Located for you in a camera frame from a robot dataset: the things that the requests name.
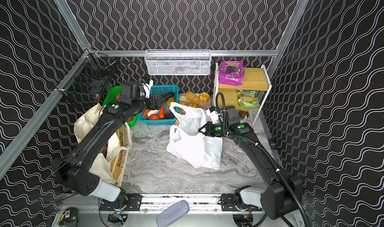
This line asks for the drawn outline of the yellow orange pepper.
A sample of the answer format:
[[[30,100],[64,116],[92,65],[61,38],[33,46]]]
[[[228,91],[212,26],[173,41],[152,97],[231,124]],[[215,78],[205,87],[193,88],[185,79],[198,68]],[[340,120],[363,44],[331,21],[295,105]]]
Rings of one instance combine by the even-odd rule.
[[[175,98],[171,97],[167,100],[167,106],[170,107],[171,103],[175,102]]]

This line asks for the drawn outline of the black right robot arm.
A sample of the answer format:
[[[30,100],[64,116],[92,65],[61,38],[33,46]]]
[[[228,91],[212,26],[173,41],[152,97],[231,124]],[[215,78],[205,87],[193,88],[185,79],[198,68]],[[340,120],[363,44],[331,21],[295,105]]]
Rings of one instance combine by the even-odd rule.
[[[259,141],[253,128],[248,123],[241,123],[234,106],[226,106],[224,94],[216,94],[215,102],[222,101],[217,108],[219,122],[208,121],[199,128],[199,133],[208,137],[228,138],[234,141],[249,157],[259,171],[267,188],[260,194],[260,208],[272,220],[281,218],[288,226],[291,223],[285,218],[298,210],[309,227],[310,221],[302,205],[303,182],[298,176],[289,175],[268,153]]]

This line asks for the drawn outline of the cream canvas tote bag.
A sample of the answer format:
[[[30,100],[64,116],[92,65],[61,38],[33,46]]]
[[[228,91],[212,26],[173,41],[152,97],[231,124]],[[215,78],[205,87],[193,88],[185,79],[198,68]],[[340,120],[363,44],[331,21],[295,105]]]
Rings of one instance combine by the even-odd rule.
[[[96,104],[92,108],[90,108],[85,114],[83,114],[74,124],[74,133],[77,138],[78,143],[80,143],[85,136],[90,132],[90,130],[95,126],[99,117],[101,116],[102,106],[100,104]],[[119,139],[114,133],[109,140],[108,143],[108,155],[107,158],[103,156],[103,154],[98,153],[95,158],[89,172],[95,174],[110,184],[115,185],[115,181],[113,179],[112,173],[110,172],[110,161],[114,158],[113,152],[114,149],[119,145]]]

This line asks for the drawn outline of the white plastic bag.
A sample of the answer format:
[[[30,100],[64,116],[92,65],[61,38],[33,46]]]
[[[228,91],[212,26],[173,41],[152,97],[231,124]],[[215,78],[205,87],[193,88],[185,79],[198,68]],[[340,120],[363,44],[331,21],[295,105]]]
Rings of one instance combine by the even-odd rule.
[[[176,102],[172,102],[169,109],[179,121],[179,125],[170,127],[167,152],[185,160],[195,169],[204,167],[218,170],[222,157],[223,139],[205,136],[199,132],[199,128],[211,120],[206,110]]]

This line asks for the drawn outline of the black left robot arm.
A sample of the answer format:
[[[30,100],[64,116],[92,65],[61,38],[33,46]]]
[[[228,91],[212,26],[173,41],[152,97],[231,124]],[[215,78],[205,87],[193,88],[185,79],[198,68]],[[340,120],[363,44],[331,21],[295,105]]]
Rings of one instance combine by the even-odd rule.
[[[62,161],[53,162],[55,174],[66,188],[82,196],[92,196],[113,203],[119,209],[125,206],[125,190],[102,180],[89,170],[109,138],[129,118],[144,110],[159,110],[174,96],[173,92],[168,92],[165,95],[147,97],[144,90],[140,83],[123,83],[119,99],[106,106],[85,138]]]

